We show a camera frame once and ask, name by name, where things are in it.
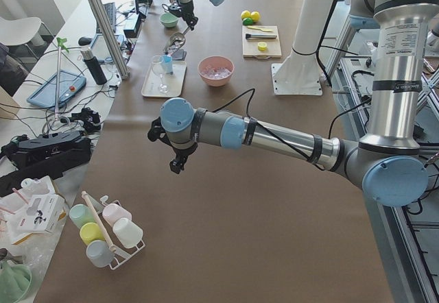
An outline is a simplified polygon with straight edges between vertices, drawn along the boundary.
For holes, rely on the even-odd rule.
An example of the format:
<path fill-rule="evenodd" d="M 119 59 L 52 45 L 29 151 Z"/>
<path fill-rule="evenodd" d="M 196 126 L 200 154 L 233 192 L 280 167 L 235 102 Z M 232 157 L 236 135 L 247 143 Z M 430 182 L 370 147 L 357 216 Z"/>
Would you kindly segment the black water bottle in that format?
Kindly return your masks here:
<path fill-rule="evenodd" d="M 83 46 L 81 48 L 81 54 L 83 61 L 89 69 L 95 83 L 97 85 L 104 85 L 107 82 L 107 78 L 101 68 L 101 65 L 97 58 L 94 56 L 92 50 L 88 46 Z"/>

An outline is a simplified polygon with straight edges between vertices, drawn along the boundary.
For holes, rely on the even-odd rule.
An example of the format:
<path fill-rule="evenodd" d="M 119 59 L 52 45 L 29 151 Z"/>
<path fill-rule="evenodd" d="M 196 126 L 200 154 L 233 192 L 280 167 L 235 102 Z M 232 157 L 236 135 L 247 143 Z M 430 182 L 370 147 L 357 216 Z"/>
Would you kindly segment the white chair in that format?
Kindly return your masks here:
<path fill-rule="evenodd" d="M 38 17 L 14 20 L 7 20 L 1 17 L 1 44 L 5 46 L 25 45 L 34 58 L 39 60 L 39 57 L 33 52 L 28 42 L 37 35 L 41 25 L 44 26 L 52 38 L 55 38 L 50 29 Z"/>

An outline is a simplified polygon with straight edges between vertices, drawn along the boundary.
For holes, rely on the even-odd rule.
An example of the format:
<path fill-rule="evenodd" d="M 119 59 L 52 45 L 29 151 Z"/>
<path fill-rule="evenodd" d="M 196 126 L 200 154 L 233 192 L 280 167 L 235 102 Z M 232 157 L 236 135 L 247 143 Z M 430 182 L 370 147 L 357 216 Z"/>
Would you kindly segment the stainless steel ice scoop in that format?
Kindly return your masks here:
<path fill-rule="evenodd" d="M 188 26 L 184 32 L 176 32 L 172 34 L 165 45 L 165 54 L 173 54 L 179 50 L 186 43 L 185 35 L 190 30 L 191 28 Z"/>

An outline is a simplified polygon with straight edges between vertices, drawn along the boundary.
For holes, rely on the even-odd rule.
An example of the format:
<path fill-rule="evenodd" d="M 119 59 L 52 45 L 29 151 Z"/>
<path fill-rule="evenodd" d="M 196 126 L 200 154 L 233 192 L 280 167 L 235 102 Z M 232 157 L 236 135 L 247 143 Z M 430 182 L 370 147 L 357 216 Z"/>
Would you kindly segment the mint green bowl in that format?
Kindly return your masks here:
<path fill-rule="evenodd" d="M 160 16 L 159 20 L 165 28 L 171 29 L 177 26 L 179 18 L 169 12 L 166 12 Z"/>

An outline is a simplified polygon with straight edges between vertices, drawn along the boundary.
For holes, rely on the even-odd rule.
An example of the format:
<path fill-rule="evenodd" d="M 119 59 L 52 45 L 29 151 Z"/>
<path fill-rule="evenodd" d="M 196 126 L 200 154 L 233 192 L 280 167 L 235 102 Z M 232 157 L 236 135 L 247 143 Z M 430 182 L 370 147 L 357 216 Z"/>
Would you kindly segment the light blue plastic cup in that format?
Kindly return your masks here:
<path fill-rule="evenodd" d="M 168 54 L 163 55 L 163 68 L 166 74 L 172 75 L 174 73 L 173 58 Z"/>

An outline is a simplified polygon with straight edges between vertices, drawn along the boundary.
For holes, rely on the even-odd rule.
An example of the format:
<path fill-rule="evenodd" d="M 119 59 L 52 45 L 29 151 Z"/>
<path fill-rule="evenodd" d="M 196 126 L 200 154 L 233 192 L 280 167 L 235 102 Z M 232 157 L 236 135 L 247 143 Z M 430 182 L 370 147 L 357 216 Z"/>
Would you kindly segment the grey cup in rack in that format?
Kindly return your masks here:
<path fill-rule="evenodd" d="M 105 241 L 94 240 L 88 244 L 86 256 L 94 266 L 102 268 L 111 264 L 115 254 L 109 249 Z"/>

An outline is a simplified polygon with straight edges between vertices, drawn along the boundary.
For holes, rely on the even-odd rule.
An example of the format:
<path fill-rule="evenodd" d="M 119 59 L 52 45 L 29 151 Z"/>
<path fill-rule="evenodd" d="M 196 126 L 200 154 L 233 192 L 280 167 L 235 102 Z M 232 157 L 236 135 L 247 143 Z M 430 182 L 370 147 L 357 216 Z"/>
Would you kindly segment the clear wine glass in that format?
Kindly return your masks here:
<path fill-rule="evenodd" d="M 153 56 L 151 60 L 152 72 L 160 79 L 160 85 L 158 87 L 161 93 L 168 92 L 168 86 L 165 83 L 165 70 L 163 68 L 163 56 Z"/>

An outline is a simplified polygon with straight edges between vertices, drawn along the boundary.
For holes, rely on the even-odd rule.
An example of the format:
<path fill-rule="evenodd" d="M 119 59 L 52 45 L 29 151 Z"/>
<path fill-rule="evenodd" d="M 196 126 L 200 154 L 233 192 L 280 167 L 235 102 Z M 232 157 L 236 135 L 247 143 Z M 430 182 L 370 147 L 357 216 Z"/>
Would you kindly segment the pink bowl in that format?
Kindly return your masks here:
<path fill-rule="evenodd" d="M 234 63 L 224 56 L 209 56 L 198 64 L 198 74 L 209 86 L 227 84 L 235 70 Z"/>

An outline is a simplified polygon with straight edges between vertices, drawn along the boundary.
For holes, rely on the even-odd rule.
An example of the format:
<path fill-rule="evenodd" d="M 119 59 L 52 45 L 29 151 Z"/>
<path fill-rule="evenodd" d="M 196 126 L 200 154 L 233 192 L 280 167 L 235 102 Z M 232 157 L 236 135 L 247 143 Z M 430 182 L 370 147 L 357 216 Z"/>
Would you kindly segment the bamboo cutting board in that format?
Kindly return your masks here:
<path fill-rule="evenodd" d="M 282 51 L 277 26 L 243 26 L 242 50 L 245 58 L 280 58 Z"/>

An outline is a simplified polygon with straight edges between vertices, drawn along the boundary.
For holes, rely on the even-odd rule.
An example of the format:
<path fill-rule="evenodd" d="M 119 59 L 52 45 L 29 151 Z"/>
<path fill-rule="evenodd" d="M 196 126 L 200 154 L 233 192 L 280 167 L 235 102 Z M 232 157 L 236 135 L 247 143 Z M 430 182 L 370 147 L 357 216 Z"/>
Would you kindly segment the upper whole yellow lemon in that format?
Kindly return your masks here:
<path fill-rule="evenodd" d="M 244 19 L 247 19 L 247 18 L 251 18 L 251 13 L 248 10 L 244 10 L 241 13 L 241 19 L 244 20 Z"/>

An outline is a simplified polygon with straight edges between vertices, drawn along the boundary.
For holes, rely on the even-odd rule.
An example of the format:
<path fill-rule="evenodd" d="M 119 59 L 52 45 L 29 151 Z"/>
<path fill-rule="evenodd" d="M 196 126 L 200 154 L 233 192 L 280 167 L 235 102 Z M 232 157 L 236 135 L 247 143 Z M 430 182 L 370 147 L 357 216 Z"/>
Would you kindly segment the pale green cup in rack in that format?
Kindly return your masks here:
<path fill-rule="evenodd" d="M 69 211 L 69 218 L 80 230 L 86 223 L 94 223 L 95 219 L 89 207 L 84 204 L 76 204 Z"/>

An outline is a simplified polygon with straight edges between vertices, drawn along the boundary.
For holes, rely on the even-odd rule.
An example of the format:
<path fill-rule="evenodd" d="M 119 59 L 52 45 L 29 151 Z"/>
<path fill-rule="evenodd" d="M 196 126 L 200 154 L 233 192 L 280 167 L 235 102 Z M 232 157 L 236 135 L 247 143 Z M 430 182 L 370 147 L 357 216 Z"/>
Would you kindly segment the yellow cup in rack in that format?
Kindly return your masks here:
<path fill-rule="evenodd" d="M 95 240 L 105 240 L 102 231 L 95 222 L 88 222 L 80 228 L 80 238 L 85 245 L 89 245 Z"/>

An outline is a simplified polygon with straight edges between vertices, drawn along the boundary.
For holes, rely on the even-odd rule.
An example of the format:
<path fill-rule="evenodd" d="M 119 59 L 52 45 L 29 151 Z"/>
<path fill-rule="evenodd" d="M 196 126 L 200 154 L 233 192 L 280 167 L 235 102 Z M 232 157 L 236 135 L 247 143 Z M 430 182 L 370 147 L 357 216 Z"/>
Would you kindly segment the small white product box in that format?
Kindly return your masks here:
<path fill-rule="evenodd" d="M 60 195 L 33 195 L 18 221 L 18 231 L 52 233 L 63 209 L 64 198 Z"/>

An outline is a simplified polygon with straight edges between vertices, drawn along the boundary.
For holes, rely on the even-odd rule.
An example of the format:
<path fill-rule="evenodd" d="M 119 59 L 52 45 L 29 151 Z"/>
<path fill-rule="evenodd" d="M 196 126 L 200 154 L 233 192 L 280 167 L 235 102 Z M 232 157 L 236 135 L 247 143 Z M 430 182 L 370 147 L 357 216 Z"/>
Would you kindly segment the pink cup in rack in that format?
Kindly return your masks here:
<path fill-rule="evenodd" d="M 132 214 L 116 203 L 106 205 L 102 211 L 102 216 L 110 227 L 113 227 L 121 218 L 132 219 Z"/>

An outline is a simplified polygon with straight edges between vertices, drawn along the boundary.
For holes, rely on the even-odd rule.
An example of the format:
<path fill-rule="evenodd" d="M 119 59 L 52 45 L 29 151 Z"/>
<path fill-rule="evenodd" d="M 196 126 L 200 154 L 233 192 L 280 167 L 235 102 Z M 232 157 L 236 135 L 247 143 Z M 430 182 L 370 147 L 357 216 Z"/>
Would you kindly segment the steel muddler black tip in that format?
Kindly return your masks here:
<path fill-rule="evenodd" d="M 246 40 L 274 40 L 277 39 L 276 34 L 245 34 Z"/>

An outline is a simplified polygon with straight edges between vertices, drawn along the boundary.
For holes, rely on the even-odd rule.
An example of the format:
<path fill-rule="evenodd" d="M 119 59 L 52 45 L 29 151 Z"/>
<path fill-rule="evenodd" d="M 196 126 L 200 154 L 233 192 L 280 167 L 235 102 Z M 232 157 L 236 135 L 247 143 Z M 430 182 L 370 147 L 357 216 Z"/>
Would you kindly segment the white cup in rack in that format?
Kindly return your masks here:
<path fill-rule="evenodd" d="M 143 238 L 143 230 L 128 218 L 118 219 L 112 231 L 125 248 L 133 248 Z"/>

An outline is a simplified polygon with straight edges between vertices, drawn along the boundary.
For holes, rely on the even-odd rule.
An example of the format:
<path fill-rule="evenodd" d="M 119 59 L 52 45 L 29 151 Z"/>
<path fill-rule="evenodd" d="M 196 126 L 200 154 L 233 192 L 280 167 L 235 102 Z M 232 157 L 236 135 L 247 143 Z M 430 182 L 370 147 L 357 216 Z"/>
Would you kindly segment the grey folded cloth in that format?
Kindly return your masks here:
<path fill-rule="evenodd" d="M 185 60 L 187 52 L 184 49 L 179 49 L 172 53 L 173 60 Z"/>

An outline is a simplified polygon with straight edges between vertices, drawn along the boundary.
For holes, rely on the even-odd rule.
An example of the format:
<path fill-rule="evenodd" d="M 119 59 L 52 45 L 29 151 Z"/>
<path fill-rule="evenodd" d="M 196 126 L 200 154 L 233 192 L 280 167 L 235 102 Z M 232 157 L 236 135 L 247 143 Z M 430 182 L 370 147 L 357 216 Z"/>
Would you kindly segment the aluminium frame post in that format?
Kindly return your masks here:
<path fill-rule="evenodd" d="M 110 21 L 108 20 L 107 13 L 102 5 L 101 0 L 88 0 L 91 7 L 92 13 L 99 25 L 101 32 L 104 36 L 106 46 L 112 56 L 117 70 L 121 76 L 121 79 L 126 80 L 129 78 L 129 70 L 123 59 L 122 53 L 120 51 L 119 45 L 117 44 L 114 32 L 110 26 Z"/>

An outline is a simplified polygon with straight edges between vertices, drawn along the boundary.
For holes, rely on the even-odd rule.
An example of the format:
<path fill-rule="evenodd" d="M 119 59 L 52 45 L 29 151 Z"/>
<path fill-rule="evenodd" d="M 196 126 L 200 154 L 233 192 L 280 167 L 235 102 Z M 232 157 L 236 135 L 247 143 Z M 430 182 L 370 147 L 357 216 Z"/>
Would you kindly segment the black keyboard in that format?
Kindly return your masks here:
<path fill-rule="evenodd" d="M 115 5 L 115 2 L 105 3 L 103 5 L 104 10 L 106 12 L 106 16 L 108 18 L 108 21 L 110 23 L 110 27 L 112 31 L 115 33 L 117 31 L 117 8 Z"/>

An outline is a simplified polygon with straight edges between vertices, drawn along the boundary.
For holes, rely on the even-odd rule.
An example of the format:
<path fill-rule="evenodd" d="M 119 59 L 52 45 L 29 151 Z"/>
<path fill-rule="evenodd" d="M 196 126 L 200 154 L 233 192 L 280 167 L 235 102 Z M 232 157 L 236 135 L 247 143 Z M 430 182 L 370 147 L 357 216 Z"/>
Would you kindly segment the black equipment bag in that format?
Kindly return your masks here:
<path fill-rule="evenodd" d="M 52 179 L 83 165 L 91 159 L 91 139 L 81 131 L 40 135 L 30 139 L 26 135 L 1 147 L 1 157 L 6 157 L 15 167 L 1 176 L 1 196 L 22 187 L 25 178 L 39 179 L 48 175 Z"/>

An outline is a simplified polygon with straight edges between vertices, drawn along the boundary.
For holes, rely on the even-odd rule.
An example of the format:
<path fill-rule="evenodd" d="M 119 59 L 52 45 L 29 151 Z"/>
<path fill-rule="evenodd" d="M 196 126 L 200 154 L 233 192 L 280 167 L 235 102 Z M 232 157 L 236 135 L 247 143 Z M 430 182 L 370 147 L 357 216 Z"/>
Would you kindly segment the yellow plastic knife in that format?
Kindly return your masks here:
<path fill-rule="evenodd" d="M 249 25 L 247 26 L 248 29 L 252 29 L 252 30 L 257 30 L 257 31 L 261 31 L 261 32 L 273 32 L 272 29 L 267 29 L 267 28 L 263 28 L 263 27 L 257 27 L 257 26 L 253 26 L 253 25 Z"/>

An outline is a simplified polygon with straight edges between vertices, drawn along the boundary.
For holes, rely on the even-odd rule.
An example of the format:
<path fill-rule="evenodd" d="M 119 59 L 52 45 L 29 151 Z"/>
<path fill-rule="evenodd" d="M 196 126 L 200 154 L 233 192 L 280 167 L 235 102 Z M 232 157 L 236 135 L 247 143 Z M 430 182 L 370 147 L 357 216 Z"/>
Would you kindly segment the half lemon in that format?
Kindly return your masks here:
<path fill-rule="evenodd" d="M 267 43 L 265 42 L 258 42 L 258 50 L 259 51 L 264 51 L 268 48 Z"/>

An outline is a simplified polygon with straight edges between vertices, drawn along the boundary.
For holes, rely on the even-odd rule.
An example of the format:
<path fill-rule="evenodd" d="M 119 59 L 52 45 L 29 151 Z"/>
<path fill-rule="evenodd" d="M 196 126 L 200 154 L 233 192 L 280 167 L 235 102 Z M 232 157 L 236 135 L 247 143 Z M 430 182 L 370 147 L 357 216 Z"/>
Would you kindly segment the pile of clear ice cubes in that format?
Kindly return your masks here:
<path fill-rule="evenodd" d="M 201 71 L 201 74 L 204 77 L 207 77 L 212 80 L 220 80 L 229 77 L 232 74 L 232 72 L 225 67 L 215 68 L 211 65 L 208 65 Z"/>

